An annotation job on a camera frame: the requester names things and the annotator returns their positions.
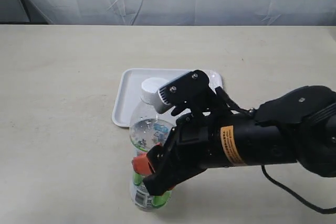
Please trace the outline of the black gripper yellow label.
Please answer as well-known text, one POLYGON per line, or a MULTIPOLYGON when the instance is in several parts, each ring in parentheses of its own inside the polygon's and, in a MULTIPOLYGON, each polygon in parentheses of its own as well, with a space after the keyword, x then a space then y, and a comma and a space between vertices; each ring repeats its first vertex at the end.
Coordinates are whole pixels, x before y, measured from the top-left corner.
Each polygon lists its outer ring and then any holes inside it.
POLYGON ((210 168, 263 166, 278 163, 278 128, 261 126, 238 113, 208 116, 207 124, 182 119, 166 143, 133 158, 151 195, 159 196, 210 168))

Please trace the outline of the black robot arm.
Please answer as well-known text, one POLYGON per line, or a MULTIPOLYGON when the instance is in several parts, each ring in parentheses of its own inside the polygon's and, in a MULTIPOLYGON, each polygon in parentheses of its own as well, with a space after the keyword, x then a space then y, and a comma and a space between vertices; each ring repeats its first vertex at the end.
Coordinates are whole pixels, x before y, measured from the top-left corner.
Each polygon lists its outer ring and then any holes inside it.
POLYGON ((335 176, 335 92, 304 86, 255 110, 240 108, 222 88, 179 104, 181 116, 163 144, 135 157, 151 195, 159 196, 210 168, 299 163, 322 177, 335 176))

